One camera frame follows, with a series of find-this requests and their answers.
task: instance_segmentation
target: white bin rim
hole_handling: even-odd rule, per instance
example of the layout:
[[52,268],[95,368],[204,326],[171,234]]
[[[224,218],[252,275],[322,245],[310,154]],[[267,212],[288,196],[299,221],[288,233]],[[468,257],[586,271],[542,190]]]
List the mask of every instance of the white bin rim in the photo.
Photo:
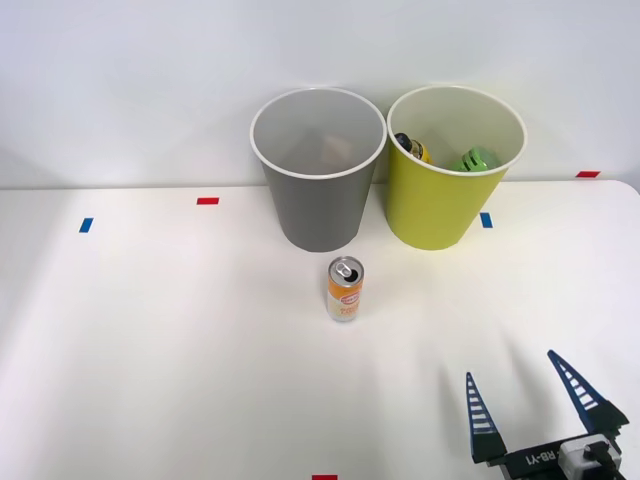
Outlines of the white bin rim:
[[[500,105],[502,105],[506,110],[509,111],[509,113],[511,113],[516,118],[516,120],[520,124],[520,128],[522,129],[522,137],[523,137],[522,147],[520,148],[520,151],[518,151],[517,155],[515,157],[513,157],[513,159],[511,159],[509,162],[505,163],[504,165],[500,165],[498,168],[493,168],[491,170],[487,170],[487,171],[484,171],[484,172],[457,172],[455,170],[448,170],[446,168],[436,167],[435,165],[430,165],[430,164],[428,164],[426,162],[418,160],[416,157],[414,157],[409,152],[407,152],[404,148],[402,148],[400,143],[398,143],[398,140],[396,140],[396,137],[393,134],[393,130],[391,129],[391,119],[393,118],[394,110],[406,98],[408,98],[408,97],[410,97],[412,95],[415,95],[416,93],[425,91],[425,90],[436,90],[436,89],[467,90],[469,92],[477,93],[479,95],[482,95],[482,96],[485,96],[487,98],[490,98],[491,100],[495,101],[496,103],[499,103]],[[433,170],[434,172],[443,173],[445,175],[452,175],[452,176],[455,176],[455,177],[483,177],[485,175],[493,175],[494,173],[498,173],[498,172],[501,172],[503,170],[507,170],[514,163],[516,163],[518,160],[520,160],[520,157],[522,156],[522,152],[524,152],[525,148],[527,147],[527,143],[528,143],[527,127],[526,127],[524,121],[522,120],[522,117],[520,117],[520,114],[518,112],[516,112],[515,109],[511,105],[509,105],[504,100],[501,100],[500,98],[496,97],[495,95],[492,95],[490,93],[484,92],[484,91],[479,90],[477,88],[468,87],[466,85],[455,85],[455,84],[452,84],[452,85],[448,85],[448,84],[427,85],[426,87],[417,88],[415,90],[411,90],[410,92],[407,92],[404,95],[402,95],[395,102],[393,102],[393,105],[391,106],[391,109],[389,110],[389,114],[387,115],[387,132],[388,132],[389,138],[393,142],[394,146],[400,152],[402,152],[402,154],[405,157],[407,157],[409,160],[414,162],[416,165],[418,165],[418,166],[420,166],[422,168],[426,168],[428,170]]]
[[[371,107],[371,109],[376,113],[376,115],[378,116],[378,118],[380,119],[380,124],[382,125],[382,139],[380,141],[380,145],[378,145],[378,148],[376,148],[376,151],[369,157],[367,158],[364,162],[356,165],[355,167],[352,167],[348,170],[344,170],[342,172],[337,172],[337,173],[330,173],[330,174],[325,174],[325,175],[309,175],[309,174],[305,174],[305,173],[296,173],[296,172],[292,172],[290,170],[285,170],[282,167],[279,167],[277,165],[275,165],[274,163],[270,162],[269,160],[267,160],[265,158],[264,155],[262,155],[262,153],[260,153],[260,150],[258,150],[258,147],[256,145],[256,142],[254,140],[254,130],[256,127],[256,123],[258,122],[258,119],[260,118],[260,115],[262,115],[262,113],[269,108],[272,104],[274,104],[275,102],[288,97],[289,95],[295,95],[296,93],[301,93],[301,92],[308,92],[308,91],[312,91],[312,90],[323,90],[323,91],[330,91],[330,92],[339,92],[339,93],[344,93],[347,95],[350,95],[352,97],[357,98],[358,100],[364,102],[365,104],[367,104],[369,107]],[[385,122],[384,117],[382,116],[382,113],[380,113],[380,110],[378,109],[378,107],[376,107],[372,102],[370,102],[369,100],[367,100],[366,98],[364,98],[362,95],[358,95],[357,93],[353,93],[350,92],[349,90],[344,90],[342,88],[335,88],[335,87],[305,87],[305,88],[297,88],[295,90],[291,90],[289,92],[283,93],[282,95],[278,95],[277,97],[271,99],[270,101],[268,101],[266,104],[264,104],[264,106],[258,110],[258,113],[256,113],[256,115],[253,117],[253,120],[251,121],[251,128],[249,129],[249,141],[251,142],[251,148],[253,150],[253,153],[255,153],[257,155],[257,157],[260,159],[260,161],[262,163],[264,163],[265,165],[267,165],[269,168],[280,172],[284,175],[287,175],[289,177],[294,177],[294,178],[301,178],[303,180],[330,180],[332,178],[340,178],[340,177],[344,177],[347,175],[350,175],[354,172],[357,172],[358,170],[362,170],[363,168],[365,168],[367,165],[369,165],[371,162],[373,162],[376,158],[378,158],[378,156],[380,155],[380,152],[382,152],[382,149],[384,148],[385,144],[387,143],[387,122]]]

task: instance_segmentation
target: white table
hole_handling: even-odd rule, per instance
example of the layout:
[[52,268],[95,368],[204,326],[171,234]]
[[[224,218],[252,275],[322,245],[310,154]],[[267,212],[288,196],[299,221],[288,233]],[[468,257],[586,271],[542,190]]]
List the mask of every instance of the white table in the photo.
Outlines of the white table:
[[[638,478],[640,196],[504,183],[493,229],[425,252],[382,188],[327,254],[286,241],[266,188],[0,192],[0,478],[499,479],[464,374],[510,450],[581,434],[549,348],[630,418]],[[324,310],[338,254],[366,269],[350,324]]]

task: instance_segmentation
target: white wall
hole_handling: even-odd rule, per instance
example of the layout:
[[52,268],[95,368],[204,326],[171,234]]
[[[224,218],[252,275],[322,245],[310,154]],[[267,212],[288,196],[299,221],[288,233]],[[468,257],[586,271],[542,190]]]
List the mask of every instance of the white wall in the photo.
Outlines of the white wall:
[[3,0],[0,187],[263,183],[248,128],[277,93],[343,86],[386,113],[456,82],[524,117],[512,178],[638,188],[639,17],[637,0]]

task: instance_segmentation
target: blue tape marker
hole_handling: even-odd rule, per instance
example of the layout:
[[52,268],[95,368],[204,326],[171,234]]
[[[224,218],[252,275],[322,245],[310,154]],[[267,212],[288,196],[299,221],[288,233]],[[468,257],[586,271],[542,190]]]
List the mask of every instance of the blue tape marker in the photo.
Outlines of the blue tape marker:
[[480,212],[480,220],[482,220],[482,226],[484,228],[493,228],[493,223],[491,222],[491,215],[488,212]]
[[93,218],[85,218],[82,221],[82,225],[80,225],[80,233],[89,233],[89,229],[91,228],[92,223]]

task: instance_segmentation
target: orange and white can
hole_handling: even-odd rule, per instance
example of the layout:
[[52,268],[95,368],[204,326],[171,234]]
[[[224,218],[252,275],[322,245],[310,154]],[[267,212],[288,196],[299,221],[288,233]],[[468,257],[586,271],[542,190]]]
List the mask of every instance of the orange and white can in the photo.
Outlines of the orange and white can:
[[329,265],[327,310],[337,322],[356,318],[360,306],[360,292],[364,267],[353,257],[338,257]]

